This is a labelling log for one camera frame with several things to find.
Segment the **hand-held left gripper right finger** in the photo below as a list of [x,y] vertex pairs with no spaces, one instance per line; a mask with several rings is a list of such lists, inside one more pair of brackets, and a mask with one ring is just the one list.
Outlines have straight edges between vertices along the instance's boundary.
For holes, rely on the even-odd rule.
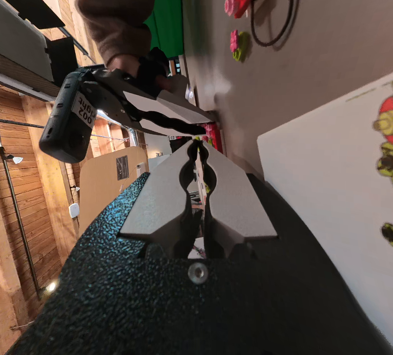
[[209,187],[203,227],[207,258],[228,258],[236,245],[277,239],[246,172],[206,142],[199,149]]

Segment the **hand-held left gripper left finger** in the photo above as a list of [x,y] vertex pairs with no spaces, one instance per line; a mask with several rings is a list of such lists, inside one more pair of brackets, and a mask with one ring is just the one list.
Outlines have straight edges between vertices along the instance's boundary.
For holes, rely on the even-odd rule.
[[151,171],[120,230],[125,238],[157,243],[169,258],[188,258],[200,231],[187,187],[199,141],[189,141]]

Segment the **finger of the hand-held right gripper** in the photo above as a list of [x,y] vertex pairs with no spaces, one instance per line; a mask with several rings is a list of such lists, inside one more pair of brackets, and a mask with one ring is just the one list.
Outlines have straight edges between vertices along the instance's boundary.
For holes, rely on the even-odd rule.
[[144,112],[159,112],[170,118],[177,118],[188,124],[215,122],[214,115],[189,103],[185,98],[162,90],[156,98],[140,92],[123,92],[126,99]]
[[196,136],[206,133],[203,126],[207,122],[206,114],[193,111],[137,111],[135,120],[148,133],[166,136]]

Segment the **red flowered lego strip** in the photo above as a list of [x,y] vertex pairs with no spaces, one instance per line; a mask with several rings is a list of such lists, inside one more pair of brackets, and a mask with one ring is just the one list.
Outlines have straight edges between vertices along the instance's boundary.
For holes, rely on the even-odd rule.
[[200,139],[224,154],[221,132],[217,122],[204,123],[200,126],[205,129],[205,134],[201,135]]

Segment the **person's right forearm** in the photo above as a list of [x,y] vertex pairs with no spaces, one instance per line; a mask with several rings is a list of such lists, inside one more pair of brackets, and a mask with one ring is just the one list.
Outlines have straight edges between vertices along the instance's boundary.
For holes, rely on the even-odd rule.
[[145,56],[151,45],[145,21],[155,0],[76,0],[91,38],[106,66],[114,57]]

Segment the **pink and lime lego flower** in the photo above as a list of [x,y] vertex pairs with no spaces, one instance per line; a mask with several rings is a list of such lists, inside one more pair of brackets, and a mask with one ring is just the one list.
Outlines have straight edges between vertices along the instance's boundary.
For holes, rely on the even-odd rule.
[[230,50],[233,59],[243,63],[248,55],[251,36],[248,32],[235,29],[230,34]]

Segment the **person's right hand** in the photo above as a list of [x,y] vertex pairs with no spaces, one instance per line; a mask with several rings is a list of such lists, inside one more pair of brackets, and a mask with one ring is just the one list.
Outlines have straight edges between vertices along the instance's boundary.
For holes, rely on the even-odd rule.
[[121,70],[127,75],[132,76],[135,80],[139,82],[142,81],[141,77],[148,77],[147,80],[153,83],[160,90],[172,91],[171,80],[166,78],[164,75],[156,74],[153,71],[147,71],[146,68],[140,71],[139,59],[130,54],[119,54],[110,59],[106,64],[106,68],[112,72],[116,69]]

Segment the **black box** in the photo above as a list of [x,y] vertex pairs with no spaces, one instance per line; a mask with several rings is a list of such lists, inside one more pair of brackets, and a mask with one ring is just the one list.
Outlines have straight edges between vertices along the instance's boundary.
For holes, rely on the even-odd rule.
[[50,59],[53,83],[61,87],[67,75],[78,68],[73,39],[65,37],[56,40],[45,38],[45,40],[45,52]]

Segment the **white instruction booklet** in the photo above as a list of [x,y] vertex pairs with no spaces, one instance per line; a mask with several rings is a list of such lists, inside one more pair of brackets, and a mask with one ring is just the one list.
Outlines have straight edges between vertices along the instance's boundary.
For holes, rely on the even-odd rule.
[[392,344],[392,73],[257,138],[264,179]]

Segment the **grey flat panel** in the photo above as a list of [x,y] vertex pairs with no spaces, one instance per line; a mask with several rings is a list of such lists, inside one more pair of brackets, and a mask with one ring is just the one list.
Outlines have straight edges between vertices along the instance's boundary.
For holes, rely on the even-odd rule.
[[20,66],[53,82],[46,37],[17,11],[0,0],[0,53]]

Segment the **green plastic bin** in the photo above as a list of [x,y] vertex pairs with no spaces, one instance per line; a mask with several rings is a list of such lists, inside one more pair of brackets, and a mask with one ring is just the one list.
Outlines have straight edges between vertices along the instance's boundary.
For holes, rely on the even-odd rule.
[[182,0],[155,0],[145,21],[150,29],[150,48],[158,47],[167,58],[184,54]]

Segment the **black metal pole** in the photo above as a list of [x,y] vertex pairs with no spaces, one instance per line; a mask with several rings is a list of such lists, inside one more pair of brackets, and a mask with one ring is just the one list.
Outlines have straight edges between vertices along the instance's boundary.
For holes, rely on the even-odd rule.
[[0,145],[0,156],[1,156],[1,161],[2,161],[2,164],[3,164],[4,170],[5,170],[5,173],[6,173],[6,179],[7,179],[8,187],[9,187],[9,190],[11,192],[12,204],[13,204],[14,211],[16,213],[17,223],[18,223],[20,235],[21,235],[21,238],[22,238],[22,243],[23,243],[23,246],[24,246],[25,254],[26,254],[26,257],[27,257],[29,270],[30,270],[30,273],[31,273],[31,276],[32,276],[32,281],[33,281],[33,284],[34,284],[35,292],[36,292],[37,298],[39,300],[42,300],[43,288],[41,288],[39,283],[38,283],[37,274],[36,274],[36,271],[35,271],[35,268],[34,268],[32,255],[31,255],[31,252],[30,252],[30,249],[29,249],[26,233],[25,233],[25,230],[24,230],[24,227],[23,227],[23,223],[22,223],[22,218],[21,218],[21,215],[20,215],[20,210],[19,210],[19,207],[18,207],[18,202],[17,202],[15,190],[14,190],[12,179],[11,179],[11,174],[10,174],[9,167],[8,167],[8,164],[7,164],[7,161],[8,160],[13,160],[14,156],[6,155],[5,149],[4,149],[2,144]]

